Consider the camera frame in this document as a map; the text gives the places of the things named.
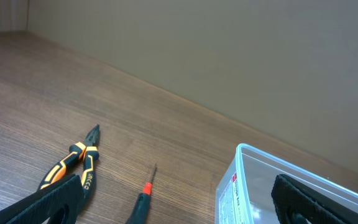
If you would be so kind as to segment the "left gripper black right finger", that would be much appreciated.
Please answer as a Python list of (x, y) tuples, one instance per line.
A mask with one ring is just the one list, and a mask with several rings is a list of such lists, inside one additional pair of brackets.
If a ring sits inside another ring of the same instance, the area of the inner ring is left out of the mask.
[(286, 174), (276, 176), (271, 197), (280, 224), (358, 224), (358, 213)]

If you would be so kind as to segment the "orange black pliers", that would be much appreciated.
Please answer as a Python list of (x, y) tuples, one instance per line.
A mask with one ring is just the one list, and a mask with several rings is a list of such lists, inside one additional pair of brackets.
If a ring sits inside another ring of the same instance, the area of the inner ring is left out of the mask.
[(62, 179), (74, 166), (82, 162), (83, 172), (81, 175), (81, 187), (83, 189), (82, 203), (86, 203), (96, 186), (95, 164), (99, 159), (98, 143), (100, 137), (100, 125), (96, 125), (85, 137), (84, 141), (72, 144), (69, 153), (60, 159), (43, 177), (38, 189), (42, 190), (49, 185)]

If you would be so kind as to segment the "clear plastic container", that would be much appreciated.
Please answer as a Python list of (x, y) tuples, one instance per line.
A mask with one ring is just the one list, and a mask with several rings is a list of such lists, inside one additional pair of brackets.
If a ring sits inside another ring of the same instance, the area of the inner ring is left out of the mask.
[(215, 223), (278, 223), (271, 191), (286, 174), (358, 213), (358, 193), (248, 144), (236, 154), (216, 188)]

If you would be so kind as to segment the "black red precision screwdriver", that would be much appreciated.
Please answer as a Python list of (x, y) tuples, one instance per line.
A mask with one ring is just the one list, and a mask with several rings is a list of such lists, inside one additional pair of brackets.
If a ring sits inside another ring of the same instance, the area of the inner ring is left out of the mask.
[(145, 224), (150, 210), (152, 186), (157, 171), (157, 165), (154, 164), (152, 173), (148, 182), (145, 183), (142, 192), (138, 195), (131, 215), (126, 221), (126, 224)]

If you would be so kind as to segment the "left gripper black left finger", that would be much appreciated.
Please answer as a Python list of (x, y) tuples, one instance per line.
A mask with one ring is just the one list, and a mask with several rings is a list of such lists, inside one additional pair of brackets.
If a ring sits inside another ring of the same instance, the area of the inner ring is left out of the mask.
[(0, 211), (0, 224), (75, 223), (83, 189), (78, 175), (68, 175)]

